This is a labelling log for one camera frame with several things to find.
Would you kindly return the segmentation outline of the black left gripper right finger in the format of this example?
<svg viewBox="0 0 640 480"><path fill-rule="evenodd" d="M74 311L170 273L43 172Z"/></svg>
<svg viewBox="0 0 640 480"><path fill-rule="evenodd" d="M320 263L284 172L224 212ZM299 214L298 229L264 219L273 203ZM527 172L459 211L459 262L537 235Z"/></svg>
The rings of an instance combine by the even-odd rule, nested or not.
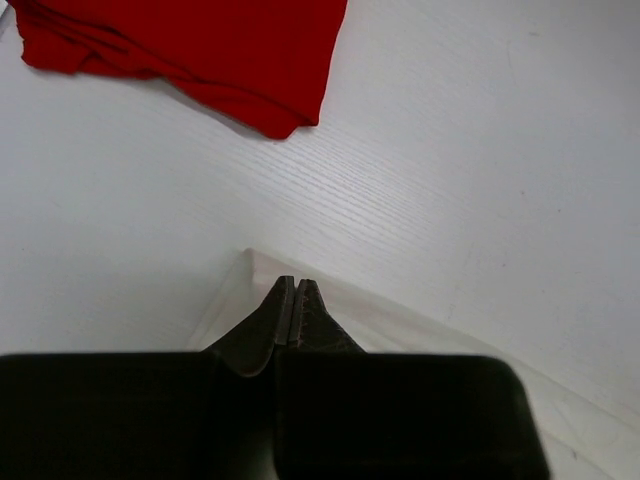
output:
<svg viewBox="0 0 640 480"><path fill-rule="evenodd" d="M274 460L282 479L546 479L525 388L505 362L367 353L319 287L296 291L274 358Z"/></svg>

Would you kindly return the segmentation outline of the white t-shirt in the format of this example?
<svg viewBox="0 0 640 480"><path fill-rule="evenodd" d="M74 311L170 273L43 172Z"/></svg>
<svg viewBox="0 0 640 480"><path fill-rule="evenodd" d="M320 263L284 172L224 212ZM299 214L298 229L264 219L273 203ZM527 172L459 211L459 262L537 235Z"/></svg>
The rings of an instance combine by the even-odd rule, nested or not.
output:
<svg viewBox="0 0 640 480"><path fill-rule="evenodd" d="M247 249L223 277L187 346L201 350L254 311L276 279L317 282L332 317L370 352L480 354L508 363L528 393L555 479L636 479L639 419L468 333L304 263Z"/></svg>

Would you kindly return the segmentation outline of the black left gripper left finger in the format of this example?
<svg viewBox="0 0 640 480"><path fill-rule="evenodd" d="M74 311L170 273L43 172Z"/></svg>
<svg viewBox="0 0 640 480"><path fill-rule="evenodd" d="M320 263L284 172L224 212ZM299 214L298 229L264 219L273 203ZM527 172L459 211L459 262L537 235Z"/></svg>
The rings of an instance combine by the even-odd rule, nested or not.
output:
<svg viewBox="0 0 640 480"><path fill-rule="evenodd" d="M270 367L295 296L276 280L201 351L1 359L5 479L206 479L273 414Z"/></svg>

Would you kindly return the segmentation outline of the red t-shirt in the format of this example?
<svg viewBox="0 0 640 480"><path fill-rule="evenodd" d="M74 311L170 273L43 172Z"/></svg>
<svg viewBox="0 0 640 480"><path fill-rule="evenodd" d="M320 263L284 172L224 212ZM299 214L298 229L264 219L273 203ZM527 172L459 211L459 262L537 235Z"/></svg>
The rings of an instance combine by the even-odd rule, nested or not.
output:
<svg viewBox="0 0 640 480"><path fill-rule="evenodd" d="M274 140L315 127L344 1L14 1L23 61L161 78Z"/></svg>

